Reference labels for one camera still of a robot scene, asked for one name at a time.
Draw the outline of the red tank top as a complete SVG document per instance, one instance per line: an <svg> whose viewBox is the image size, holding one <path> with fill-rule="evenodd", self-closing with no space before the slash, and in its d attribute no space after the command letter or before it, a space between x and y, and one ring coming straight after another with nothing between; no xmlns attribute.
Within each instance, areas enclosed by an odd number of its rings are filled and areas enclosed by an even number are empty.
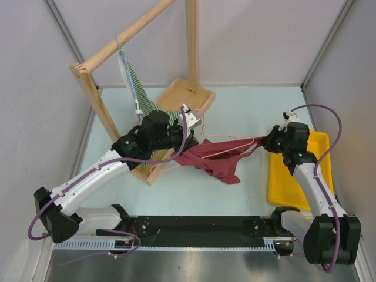
<svg viewBox="0 0 376 282"><path fill-rule="evenodd" d="M263 139L256 137L217 143L205 139L174 160L181 166L202 169L225 184L239 184L240 179L236 176L238 162L251 156L262 145Z"/></svg>

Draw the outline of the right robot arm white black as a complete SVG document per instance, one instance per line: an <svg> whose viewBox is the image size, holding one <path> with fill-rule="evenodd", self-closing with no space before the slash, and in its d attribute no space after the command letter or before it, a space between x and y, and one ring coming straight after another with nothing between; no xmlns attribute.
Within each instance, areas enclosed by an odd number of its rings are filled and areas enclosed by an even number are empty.
<svg viewBox="0 0 376 282"><path fill-rule="evenodd" d="M313 219L295 207L278 207L271 229L278 236L288 232L303 244L305 258L311 264L330 269L335 264L351 265L356 261L361 223L339 205L326 184L318 160L308 151L308 125L289 122L275 125L261 140L263 148L281 154L283 163L297 181L308 201Z"/></svg>

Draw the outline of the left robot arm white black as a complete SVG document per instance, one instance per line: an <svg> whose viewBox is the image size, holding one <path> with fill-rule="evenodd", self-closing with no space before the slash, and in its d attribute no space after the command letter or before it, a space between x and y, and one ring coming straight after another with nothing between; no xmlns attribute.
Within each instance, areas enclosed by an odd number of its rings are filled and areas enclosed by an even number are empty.
<svg viewBox="0 0 376 282"><path fill-rule="evenodd" d="M194 129L199 124L198 113L185 106L173 122L166 112L151 111L90 168L52 190L39 188L34 193L35 219L42 222L46 235L54 243L91 231L100 236L108 236L112 231L125 234L130 227L130 217L121 205L83 208L82 204L111 180L138 165L158 164L157 160L152 160L155 151L173 149L174 157L178 157L198 145Z"/></svg>

